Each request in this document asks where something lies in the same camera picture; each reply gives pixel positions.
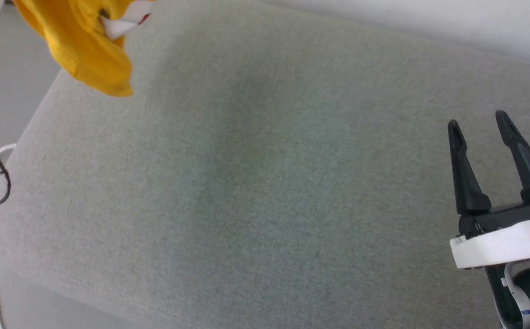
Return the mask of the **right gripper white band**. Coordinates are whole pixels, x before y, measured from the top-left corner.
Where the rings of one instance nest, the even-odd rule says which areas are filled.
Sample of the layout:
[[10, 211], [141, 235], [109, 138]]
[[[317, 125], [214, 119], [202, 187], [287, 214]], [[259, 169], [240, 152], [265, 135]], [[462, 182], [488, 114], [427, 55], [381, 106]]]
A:
[[[505, 111], [496, 111], [503, 143], [511, 150], [522, 189], [530, 203], [530, 146]], [[456, 120], [447, 124], [450, 159], [459, 220], [458, 237], [450, 240], [456, 267], [467, 269], [530, 260], [530, 205], [491, 210], [467, 157], [467, 144]]]

